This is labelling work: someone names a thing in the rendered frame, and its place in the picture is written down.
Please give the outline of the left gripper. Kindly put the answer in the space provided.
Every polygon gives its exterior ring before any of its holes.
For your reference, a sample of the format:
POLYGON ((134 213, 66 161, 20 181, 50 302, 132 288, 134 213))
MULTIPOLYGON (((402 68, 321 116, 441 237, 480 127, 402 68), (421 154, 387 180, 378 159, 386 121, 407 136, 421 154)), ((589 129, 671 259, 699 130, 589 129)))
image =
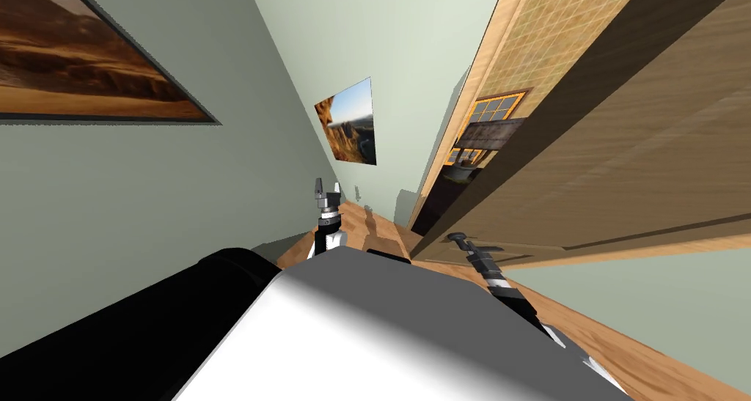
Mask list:
POLYGON ((337 214, 341 203, 340 183, 334 184, 334 192, 324 192, 323 182, 319 177, 315 179, 315 199, 322 214, 337 214))

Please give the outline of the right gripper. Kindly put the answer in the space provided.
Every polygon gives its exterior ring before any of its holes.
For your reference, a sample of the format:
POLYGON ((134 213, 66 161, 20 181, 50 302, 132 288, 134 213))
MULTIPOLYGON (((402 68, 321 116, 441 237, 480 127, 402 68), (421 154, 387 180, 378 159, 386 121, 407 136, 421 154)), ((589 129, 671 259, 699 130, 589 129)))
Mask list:
POLYGON ((472 241, 465 243, 467 260, 483 279, 500 279, 500 268, 491 253, 500 251, 497 246, 476 246, 472 241))

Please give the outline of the canyon landscape picture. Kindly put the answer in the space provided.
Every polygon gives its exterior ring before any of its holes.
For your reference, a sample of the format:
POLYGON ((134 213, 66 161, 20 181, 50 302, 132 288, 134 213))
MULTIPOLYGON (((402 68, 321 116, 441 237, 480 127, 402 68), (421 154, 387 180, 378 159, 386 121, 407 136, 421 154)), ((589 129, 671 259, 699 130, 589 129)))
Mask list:
POLYGON ((377 164, 370 78, 316 103, 314 110, 335 160, 377 164))

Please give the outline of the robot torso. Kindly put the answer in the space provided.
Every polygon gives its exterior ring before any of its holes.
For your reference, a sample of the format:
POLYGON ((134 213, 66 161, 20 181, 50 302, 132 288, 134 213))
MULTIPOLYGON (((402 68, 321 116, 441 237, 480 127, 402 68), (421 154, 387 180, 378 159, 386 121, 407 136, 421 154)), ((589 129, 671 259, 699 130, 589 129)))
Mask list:
POLYGON ((632 401, 477 284, 339 247, 281 271, 173 401, 632 401))

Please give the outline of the orange framed window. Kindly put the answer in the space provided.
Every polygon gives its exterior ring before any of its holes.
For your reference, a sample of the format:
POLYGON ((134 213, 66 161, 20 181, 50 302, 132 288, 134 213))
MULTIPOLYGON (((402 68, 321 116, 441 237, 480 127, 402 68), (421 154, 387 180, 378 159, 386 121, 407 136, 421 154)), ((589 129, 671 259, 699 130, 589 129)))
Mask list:
MULTIPOLYGON (((528 88, 505 92, 476 100, 471 107, 468 116, 459 128, 456 135, 456 141, 462 137, 469 124, 474 122, 510 119, 510 115, 514 112, 524 97, 531 92, 531 90, 531 88, 528 88)), ((467 160, 471 161, 473 164, 479 164, 484 154, 486 154, 485 150, 452 148, 444 160, 444 165, 449 166, 450 164, 467 160)))

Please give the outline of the brown wooden door leaf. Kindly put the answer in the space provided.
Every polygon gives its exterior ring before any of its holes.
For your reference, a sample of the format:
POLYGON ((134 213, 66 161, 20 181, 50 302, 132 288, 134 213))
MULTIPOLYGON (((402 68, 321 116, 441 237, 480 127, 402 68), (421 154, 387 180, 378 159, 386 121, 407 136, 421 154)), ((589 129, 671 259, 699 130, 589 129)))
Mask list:
POLYGON ((629 0, 412 250, 509 265, 751 233, 751 0, 629 0))

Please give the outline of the brown desert picture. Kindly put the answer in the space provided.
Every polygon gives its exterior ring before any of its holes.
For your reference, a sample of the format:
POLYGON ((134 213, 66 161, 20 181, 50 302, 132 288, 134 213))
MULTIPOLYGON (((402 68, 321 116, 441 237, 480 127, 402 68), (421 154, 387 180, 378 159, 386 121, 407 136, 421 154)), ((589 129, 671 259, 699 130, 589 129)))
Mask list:
POLYGON ((0 0, 0 124, 216 119, 93 0, 0 0))

